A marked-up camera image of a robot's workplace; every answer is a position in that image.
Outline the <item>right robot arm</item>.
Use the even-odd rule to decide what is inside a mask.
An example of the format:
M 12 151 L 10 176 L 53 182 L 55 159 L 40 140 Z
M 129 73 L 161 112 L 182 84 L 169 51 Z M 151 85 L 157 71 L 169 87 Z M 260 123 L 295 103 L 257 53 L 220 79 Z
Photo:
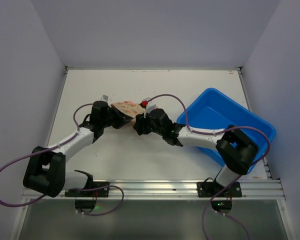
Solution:
M 259 147 L 242 130 L 230 125 L 226 129 L 208 130 L 200 134 L 200 128 L 189 129 L 185 124 L 172 122 L 165 111 L 156 108 L 135 117 L 133 129 L 138 135 L 155 133 L 171 146 L 194 146 L 217 151 L 224 166 L 214 179 L 217 187 L 226 187 L 239 176 L 247 175 Z

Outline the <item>floral mesh laundry bag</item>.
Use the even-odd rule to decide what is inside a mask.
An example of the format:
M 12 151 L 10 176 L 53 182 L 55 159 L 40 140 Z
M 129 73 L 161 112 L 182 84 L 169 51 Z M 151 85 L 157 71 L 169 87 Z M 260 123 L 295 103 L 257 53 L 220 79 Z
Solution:
M 145 109 L 141 107 L 139 103 L 132 101 L 113 102 L 112 107 L 118 109 L 121 113 L 132 118 L 131 123 L 136 122 L 136 116 L 145 113 Z

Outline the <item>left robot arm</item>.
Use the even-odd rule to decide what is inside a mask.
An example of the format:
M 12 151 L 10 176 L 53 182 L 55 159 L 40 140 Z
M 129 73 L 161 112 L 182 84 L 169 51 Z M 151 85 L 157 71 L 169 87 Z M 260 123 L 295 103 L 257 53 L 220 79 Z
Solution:
M 74 133 L 48 147 L 36 147 L 28 161 L 23 186 L 45 196 L 56 197 L 61 191 L 88 192 L 93 176 L 82 170 L 66 170 L 66 164 L 85 147 L 92 145 L 108 127 L 120 129 L 133 120 L 113 104 L 99 100 L 90 104 L 91 112 L 82 123 L 75 122 Z

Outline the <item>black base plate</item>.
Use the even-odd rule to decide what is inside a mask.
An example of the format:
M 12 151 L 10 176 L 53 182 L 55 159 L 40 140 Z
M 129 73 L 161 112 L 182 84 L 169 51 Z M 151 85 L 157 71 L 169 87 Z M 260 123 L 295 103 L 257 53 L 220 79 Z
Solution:
M 108 181 L 92 181 L 87 183 L 83 189 L 66 190 L 65 197 L 74 198 L 107 198 L 109 195 Z
M 218 192 L 220 194 L 217 197 L 220 198 L 241 198 L 243 196 L 239 182 L 236 181 L 225 189 L 224 186 L 217 183 L 215 179 L 212 180 L 211 177 L 208 177 L 204 181 L 198 181 L 196 183 L 196 190 L 199 198 L 212 198 Z

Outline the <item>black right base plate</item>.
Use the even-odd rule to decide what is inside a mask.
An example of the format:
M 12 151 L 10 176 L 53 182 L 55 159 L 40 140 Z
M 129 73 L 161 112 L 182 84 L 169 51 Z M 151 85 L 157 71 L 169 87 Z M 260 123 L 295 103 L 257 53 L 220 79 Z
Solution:
M 239 182 L 236 181 L 225 189 L 224 186 L 217 183 L 215 179 L 212 180 L 211 177 L 208 177 L 204 181 L 198 181 L 196 183 L 196 190 L 199 198 L 212 198 L 218 192 L 220 194 L 217 197 L 220 198 L 241 198 L 243 196 Z

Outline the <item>blue plastic bin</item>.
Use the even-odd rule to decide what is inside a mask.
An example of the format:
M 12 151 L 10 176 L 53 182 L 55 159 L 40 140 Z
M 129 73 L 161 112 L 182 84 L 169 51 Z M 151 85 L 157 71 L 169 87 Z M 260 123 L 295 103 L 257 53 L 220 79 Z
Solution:
M 183 113 L 176 122 L 186 125 L 189 129 L 201 129 L 200 134 L 206 134 L 208 130 L 216 130 L 218 133 L 220 129 L 226 129 L 229 126 L 252 127 L 260 130 L 266 137 L 256 130 L 242 129 L 258 146 L 255 160 L 259 159 L 267 150 L 267 140 L 272 142 L 275 138 L 276 129 L 274 126 L 215 88 L 206 89 L 188 107 L 185 107 L 182 102 L 181 105 Z M 203 147 L 198 148 L 220 166 L 225 166 L 217 151 Z

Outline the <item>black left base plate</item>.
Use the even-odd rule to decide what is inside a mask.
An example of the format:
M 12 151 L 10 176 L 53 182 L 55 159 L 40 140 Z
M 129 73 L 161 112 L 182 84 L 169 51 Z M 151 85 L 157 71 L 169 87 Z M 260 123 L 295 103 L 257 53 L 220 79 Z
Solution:
M 92 181 L 87 183 L 83 189 L 66 190 L 65 197 L 74 198 L 107 198 L 109 195 L 108 181 Z

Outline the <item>aluminium front rail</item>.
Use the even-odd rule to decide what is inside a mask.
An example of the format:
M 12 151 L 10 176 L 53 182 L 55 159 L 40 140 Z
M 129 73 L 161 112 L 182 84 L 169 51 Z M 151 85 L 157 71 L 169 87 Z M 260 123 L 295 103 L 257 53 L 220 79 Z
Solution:
M 126 200 L 209 200 L 202 193 L 201 180 L 95 180 L 103 183 L 108 195 L 106 200 L 120 200 L 123 190 Z M 220 194 L 215 200 L 284 200 L 285 193 L 279 180 L 242 180 L 228 193 Z

